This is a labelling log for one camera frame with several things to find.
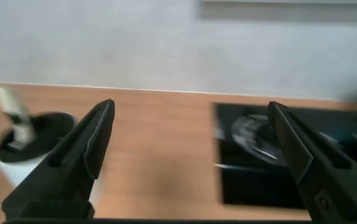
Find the black lid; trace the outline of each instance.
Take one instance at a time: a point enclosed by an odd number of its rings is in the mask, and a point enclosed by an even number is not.
[[[35,116],[31,121],[36,137],[22,149],[9,145],[14,139],[12,128],[0,137],[1,162],[22,162],[39,157],[51,151],[75,125],[74,117],[62,112]]]

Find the white wall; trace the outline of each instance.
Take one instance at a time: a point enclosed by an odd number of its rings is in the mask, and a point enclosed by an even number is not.
[[[0,0],[0,81],[348,100],[357,6]]]

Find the gray wall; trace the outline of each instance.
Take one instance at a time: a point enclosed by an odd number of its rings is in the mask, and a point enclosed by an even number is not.
[[[353,100],[357,5],[0,0],[0,81]]]

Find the wooden countertop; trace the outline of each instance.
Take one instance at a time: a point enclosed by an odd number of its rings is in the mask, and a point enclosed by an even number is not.
[[[318,100],[14,85],[31,113],[66,111],[78,119],[99,101],[115,100],[112,137],[102,168],[100,218],[308,220],[305,210],[228,206],[219,200],[212,140],[212,102],[357,110],[357,105]],[[0,112],[0,130],[8,120]],[[0,173],[1,202],[12,190]]]

